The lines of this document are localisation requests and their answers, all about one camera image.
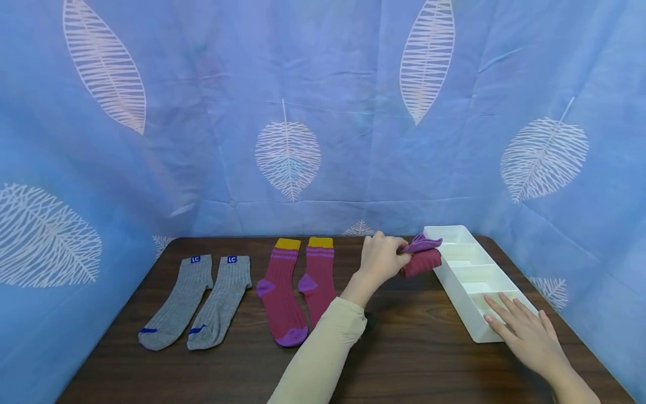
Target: wooden table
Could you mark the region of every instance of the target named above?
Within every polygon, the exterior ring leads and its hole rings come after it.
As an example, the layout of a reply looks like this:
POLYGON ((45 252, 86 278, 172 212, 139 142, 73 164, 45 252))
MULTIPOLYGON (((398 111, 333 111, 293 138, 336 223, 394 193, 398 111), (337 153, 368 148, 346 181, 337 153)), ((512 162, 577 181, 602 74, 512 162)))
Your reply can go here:
MULTIPOLYGON (((532 303, 546 310, 572 366, 601 402, 632 403, 500 248, 486 237, 477 239, 532 303)), ((296 289, 305 271, 307 238, 301 240, 293 285, 307 316, 296 289)), ((210 253, 215 279, 219 257, 248 255, 256 284, 264 276, 275 242, 265 238, 173 241, 58 402, 265 403, 296 350, 274 343, 254 290, 243 298, 225 341, 211 350, 188 351, 184 333, 169 348, 149 352, 138 344, 137 333, 166 300, 183 258, 210 253)), ((359 267, 362 242, 360 237, 334 240, 339 293, 359 267)), ((367 310, 377 316, 377 327, 350 352, 332 403, 552 402, 547 384, 518 362, 504 344, 472 342, 433 273, 388 281, 367 310)))

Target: gray sock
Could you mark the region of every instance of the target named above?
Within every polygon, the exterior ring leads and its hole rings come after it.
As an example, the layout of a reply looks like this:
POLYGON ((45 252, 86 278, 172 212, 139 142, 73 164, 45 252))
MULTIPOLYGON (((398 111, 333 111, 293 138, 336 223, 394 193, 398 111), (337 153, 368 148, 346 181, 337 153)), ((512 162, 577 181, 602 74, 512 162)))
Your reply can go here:
POLYGON ((171 295, 139 331, 143 346, 159 351, 177 341, 200 305, 204 291, 213 287, 212 266, 208 254, 182 260, 171 295))
POLYGON ((249 257, 222 257, 215 287, 189 331, 190 350, 208 349, 222 343, 242 296, 250 287, 249 257))

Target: white leaf pattern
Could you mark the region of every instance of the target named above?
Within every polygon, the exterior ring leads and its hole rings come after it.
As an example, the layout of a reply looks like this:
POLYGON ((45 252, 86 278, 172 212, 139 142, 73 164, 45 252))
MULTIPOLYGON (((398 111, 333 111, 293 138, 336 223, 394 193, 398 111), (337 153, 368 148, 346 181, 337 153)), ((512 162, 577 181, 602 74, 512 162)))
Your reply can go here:
POLYGON ((346 231, 343 232, 344 236, 370 236, 374 234, 374 230, 372 230, 368 225, 363 221, 360 220, 357 223, 354 223, 352 227, 347 229, 346 231))
POLYGON ((522 128, 503 153, 500 173, 514 203, 543 197, 571 183, 581 171, 588 153, 583 129, 540 118, 522 128))
POLYGON ((451 0, 426 0, 408 34, 399 67, 399 88, 415 125, 442 88, 454 41, 451 0))
POLYGON ((541 292, 541 295, 543 295, 552 307, 556 310, 565 308, 568 299, 566 291, 567 285, 564 279, 531 277, 529 281, 541 292))
POLYGON ((258 136, 256 162, 269 183, 293 202, 316 176, 321 153, 307 126, 287 121, 284 100, 282 107, 283 122, 271 122, 258 136))
POLYGON ((65 40, 83 84, 112 119, 143 134, 146 94, 128 50, 83 0, 64 1, 65 40))
POLYGON ((166 247, 173 241, 175 237, 166 237, 166 236, 152 236, 152 240, 155 241, 155 248, 157 249, 157 255, 155 260, 158 260, 160 255, 166 250, 166 247))
POLYGON ((34 288, 96 282, 101 238, 40 188, 0 189, 0 283, 34 288))

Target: white storage box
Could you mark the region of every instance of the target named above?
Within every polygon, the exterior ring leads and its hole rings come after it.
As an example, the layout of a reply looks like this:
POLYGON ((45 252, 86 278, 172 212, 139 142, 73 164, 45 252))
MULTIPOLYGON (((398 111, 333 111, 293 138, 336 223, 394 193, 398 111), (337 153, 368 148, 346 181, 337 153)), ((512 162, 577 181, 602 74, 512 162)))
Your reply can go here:
POLYGON ((424 236, 428 239, 443 239, 442 245, 438 247, 442 253, 442 266, 435 269, 435 274, 476 343, 503 341, 483 318, 484 314, 490 314, 504 323, 485 302, 485 295, 505 307, 498 298, 498 293, 504 292, 510 299, 519 299, 537 313, 532 303, 466 227, 426 226, 424 236))

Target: blue curtain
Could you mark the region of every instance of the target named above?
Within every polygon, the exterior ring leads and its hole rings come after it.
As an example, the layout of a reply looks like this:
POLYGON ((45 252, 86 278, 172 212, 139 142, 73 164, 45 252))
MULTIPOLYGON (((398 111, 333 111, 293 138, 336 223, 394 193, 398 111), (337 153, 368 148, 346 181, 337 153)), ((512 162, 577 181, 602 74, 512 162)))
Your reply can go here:
POLYGON ((2 2, 0 402, 55 401, 172 238, 444 224, 492 237, 646 401, 644 18, 2 2))

